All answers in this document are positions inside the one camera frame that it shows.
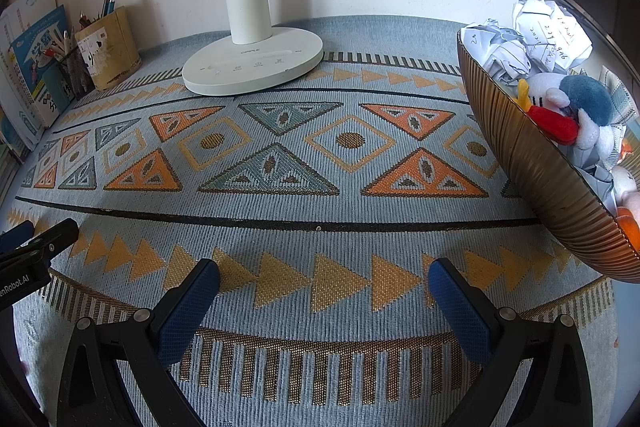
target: red plush piece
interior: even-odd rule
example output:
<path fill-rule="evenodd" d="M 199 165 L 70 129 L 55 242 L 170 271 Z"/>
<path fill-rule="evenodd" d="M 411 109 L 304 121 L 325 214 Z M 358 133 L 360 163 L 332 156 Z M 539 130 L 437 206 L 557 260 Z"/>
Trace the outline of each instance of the red plush piece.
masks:
<path fill-rule="evenodd" d="M 578 136 L 578 124 L 569 117 L 532 105 L 527 111 L 529 118 L 542 129 L 551 140 L 560 145 L 572 145 Z"/>

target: desk lamp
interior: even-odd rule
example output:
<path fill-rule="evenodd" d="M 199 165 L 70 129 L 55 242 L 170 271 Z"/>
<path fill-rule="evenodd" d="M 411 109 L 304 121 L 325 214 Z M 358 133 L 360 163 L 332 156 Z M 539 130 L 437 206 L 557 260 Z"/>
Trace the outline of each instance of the desk lamp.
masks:
<path fill-rule="evenodd" d="M 268 0 L 226 0 L 231 35 L 196 52 L 182 68 L 184 85 L 224 96 L 289 82 L 317 66 L 322 40 L 298 28 L 273 28 Z"/>

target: handwritten paper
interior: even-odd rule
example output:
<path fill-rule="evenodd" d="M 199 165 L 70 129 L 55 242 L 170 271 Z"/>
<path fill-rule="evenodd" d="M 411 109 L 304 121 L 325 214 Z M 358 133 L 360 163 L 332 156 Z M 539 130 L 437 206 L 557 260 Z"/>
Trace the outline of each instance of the handwritten paper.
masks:
<path fill-rule="evenodd" d="M 591 54 L 591 41 L 575 17 L 554 1 L 518 0 L 513 27 L 531 62 L 546 73 L 564 73 Z"/>
<path fill-rule="evenodd" d="M 498 21 L 487 19 L 484 24 L 471 24 L 461 30 L 462 43 L 469 54 L 489 73 L 492 79 L 508 86 L 516 85 L 529 74 L 522 36 Z"/>

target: bowl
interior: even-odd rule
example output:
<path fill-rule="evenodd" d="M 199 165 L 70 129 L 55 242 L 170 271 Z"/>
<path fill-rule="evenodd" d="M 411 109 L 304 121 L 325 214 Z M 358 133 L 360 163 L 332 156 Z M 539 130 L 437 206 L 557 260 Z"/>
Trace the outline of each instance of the bowl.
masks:
<path fill-rule="evenodd" d="M 484 139 L 543 225 L 594 270 L 640 283 L 640 255 L 614 217 L 553 142 L 471 57 L 460 33 L 458 60 Z"/>

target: blue gripper pad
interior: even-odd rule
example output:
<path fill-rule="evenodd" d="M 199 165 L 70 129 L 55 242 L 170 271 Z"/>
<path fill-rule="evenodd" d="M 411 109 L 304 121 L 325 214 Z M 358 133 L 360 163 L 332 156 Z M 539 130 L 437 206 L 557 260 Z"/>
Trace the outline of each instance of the blue gripper pad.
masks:
<path fill-rule="evenodd" d="M 218 265 L 209 259 L 202 259 L 182 284 L 169 290 L 158 303 L 157 307 L 160 307 L 162 300 L 171 298 L 171 292 L 184 293 L 158 330 L 158 359 L 162 367 L 180 362 L 219 288 Z"/>
<path fill-rule="evenodd" d="M 10 252 L 20 247 L 33 237 L 34 229 L 31 221 L 23 221 L 6 233 L 0 235 L 0 253 Z"/>
<path fill-rule="evenodd" d="M 444 313 L 466 357 L 471 362 L 486 365 L 492 357 L 489 326 L 441 261 L 431 263 L 428 282 L 431 295 Z"/>

